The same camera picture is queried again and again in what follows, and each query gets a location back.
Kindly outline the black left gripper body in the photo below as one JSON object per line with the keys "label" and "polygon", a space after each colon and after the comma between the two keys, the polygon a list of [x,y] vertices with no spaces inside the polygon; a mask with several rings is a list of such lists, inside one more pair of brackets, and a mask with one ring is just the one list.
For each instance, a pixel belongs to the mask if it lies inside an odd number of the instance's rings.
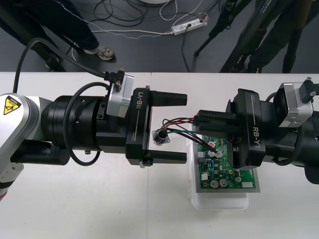
{"label": "black left gripper body", "polygon": [[150,167],[153,160],[146,156],[152,109],[150,87],[136,88],[125,117],[104,113],[96,123],[96,143],[105,153],[124,154],[131,165]]}

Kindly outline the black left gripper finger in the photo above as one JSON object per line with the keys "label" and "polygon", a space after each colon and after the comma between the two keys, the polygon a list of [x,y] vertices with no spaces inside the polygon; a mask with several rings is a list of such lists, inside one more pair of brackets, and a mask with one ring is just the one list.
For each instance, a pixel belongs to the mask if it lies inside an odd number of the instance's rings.
{"label": "black left gripper finger", "polygon": [[185,164],[187,162],[187,154],[183,152],[151,150],[150,158],[151,165]]}
{"label": "black left gripper finger", "polygon": [[152,107],[186,106],[187,94],[151,91]]}

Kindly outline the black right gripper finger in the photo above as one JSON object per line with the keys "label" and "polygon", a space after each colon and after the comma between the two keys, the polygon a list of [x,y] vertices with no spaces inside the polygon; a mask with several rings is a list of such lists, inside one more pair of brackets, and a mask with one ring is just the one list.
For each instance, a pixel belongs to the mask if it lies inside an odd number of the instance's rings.
{"label": "black right gripper finger", "polygon": [[196,131],[236,132],[236,125],[226,121],[195,122]]}
{"label": "black right gripper finger", "polygon": [[199,110],[195,115],[195,122],[211,122],[213,120],[236,121],[233,113]]}

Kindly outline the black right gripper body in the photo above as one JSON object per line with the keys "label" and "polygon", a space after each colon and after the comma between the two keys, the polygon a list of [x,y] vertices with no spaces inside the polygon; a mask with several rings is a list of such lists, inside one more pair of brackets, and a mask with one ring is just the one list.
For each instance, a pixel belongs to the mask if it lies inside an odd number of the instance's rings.
{"label": "black right gripper body", "polygon": [[295,150],[297,133],[277,126],[273,103],[260,100],[259,94],[239,89],[227,112],[239,117],[239,133],[230,136],[228,161],[235,169],[249,170],[262,162],[283,161]]}

